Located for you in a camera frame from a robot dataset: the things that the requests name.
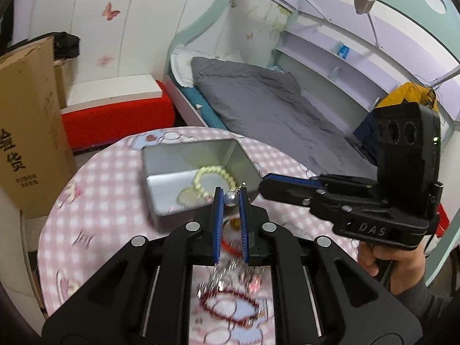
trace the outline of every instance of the pink checkered tablecloth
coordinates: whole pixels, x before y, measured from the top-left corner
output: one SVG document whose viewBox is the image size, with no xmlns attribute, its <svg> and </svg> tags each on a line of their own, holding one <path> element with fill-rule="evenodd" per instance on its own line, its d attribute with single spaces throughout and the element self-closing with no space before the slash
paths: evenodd
<svg viewBox="0 0 460 345">
<path fill-rule="evenodd" d="M 302 178 L 313 175 L 279 150 L 229 131 L 204 127 L 163 131 L 161 144 L 237 138 L 262 176 L 267 173 Z M 75 174 L 50 212 L 38 248 L 41 288 L 50 315 L 132 237 L 145 235 L 155 239 L 165 236 L 155 230 L 148 218 L 139 180 L 141 152 L 131 147 L 136 138 L 126 137 L 94 155 Z M 272 222 L 283 225 L 294 235 L 307 239 L 327 235 L 356 258 L 357 242 L 333 234 L 332 225 L 312 216 L 308 209 L 266 201 L 260 196 L 254 204 L 264 207 Z M 207 275 L 206 267 L 194 267 L 193 284 L 207 280 Z M 274 345 L 269 271 L 256 296 L 260 304 L 266 306 L 267 315 L 261 318 L 265 325 L 255 324 L 252 335 L 246 333 L 243 341 L 236 338 L 241 331 L 212 319 L 193 298 L 190 343 L 217 344 L 234 339 L 246 344 Z"/>
</svg>

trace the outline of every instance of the gray bed sheet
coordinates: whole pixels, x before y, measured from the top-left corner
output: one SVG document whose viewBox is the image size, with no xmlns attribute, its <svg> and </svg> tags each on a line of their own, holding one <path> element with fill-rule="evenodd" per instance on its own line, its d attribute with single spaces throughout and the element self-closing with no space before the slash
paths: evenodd
<svg viewBox="0 0 460 345">
<path fill-rule="evenodd" d="M 271 145 L 315 174 L 375 179 L 377 168 L 301 95 L 291 74 L 195 57 L 195 85 L 230 131 Z"/>
</svg>

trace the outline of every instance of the silver tin box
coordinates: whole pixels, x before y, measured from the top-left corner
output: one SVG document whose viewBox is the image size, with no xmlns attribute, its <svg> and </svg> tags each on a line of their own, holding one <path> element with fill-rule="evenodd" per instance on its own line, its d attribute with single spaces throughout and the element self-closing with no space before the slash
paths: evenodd
<svg viewBox="0 0 460 345">
<path fill-rule="evenodd" d="M 246 183 L 248 197 L 258 195 L 261 177 L 241 145 L 235 139 L 162 144 L 142 150 L 143 187 L 149 204 L 150 218 L 159 232 L 170 232 L 193 219 L 200 207 L 184 207 L 177 201 L 179 193 L 192 185 L 197 170 L 203 166 L 221 166 L 237 185 Z M 206 191 L 214 193 L 225 182 L 218 175 L 203 177 Z M 225 216 L 238 214 L 238 206 L 225 207 Z"/>
</svg>

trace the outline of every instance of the sleeve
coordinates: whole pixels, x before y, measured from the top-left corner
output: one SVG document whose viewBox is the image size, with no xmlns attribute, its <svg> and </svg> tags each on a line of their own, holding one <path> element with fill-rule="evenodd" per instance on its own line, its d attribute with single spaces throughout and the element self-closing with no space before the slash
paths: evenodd
<svg viewBox="0 0 460 345">
<path fill-rule="evenodd" d="M 395 297 L 419 319 L 423 333 L 431 328 L 452 300 L 430 294 L 423 279 Z"/>
</svg>

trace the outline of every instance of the red bracelet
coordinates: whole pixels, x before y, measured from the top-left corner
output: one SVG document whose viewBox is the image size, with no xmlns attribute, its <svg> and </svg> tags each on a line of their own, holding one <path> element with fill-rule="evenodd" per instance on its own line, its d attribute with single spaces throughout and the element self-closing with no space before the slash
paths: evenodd
<svg viewBox="0 0 460 345">
<path fill-rule="evenodd" d="M 244 317 L 244 318 L 242 318 L 240 320 L 236 320 L 236 319 L 233 319 L 232 317 L 226 317 L 225 315 L 219 314 L 219 313 L 215 312 L 213 308 L 210 308 L 210 307 L 206 306 L 206 301 L 208 299 L 213 298 L 213 297 L 217 296 L 220 293 L 232 294 L 234 296 L 237 296 L 239 298 L 242 298 L 242 299 L 246 300 L 252 306 L 254 306 L 254 309 L 256 311 L 255 314 L 253 314 L 251 316 L 248 316 L 248 317 Z M 215 317 L 217 319 L 220 319 L 220 320 L 226 320 L 226 321 L 228 321 L 230 323 L 233 323 L 233 324 L 236 324 L 236 325 L 242 326 L 242 327 L 250 327 L 252 325 L 252 322 L 254 321 L 254 319 L 257 319 L 261 315 L 260 307 L 259 307 L 258 303 L 255 300 L 253 300 L 252 298 L 248 297 L 247 295 L 245 295 L 243 293 L 236 292 L 236 291 L 231 290 L 231 289 L 224 289 L 222 291 L 204 292 L 203 295 L 200 297 L 200 305 L 203 308 L 203 310 L 207 311 L 209 314 L 211 314 L 211 316 L 213 316 L 213 317 Z"/>
</svg>

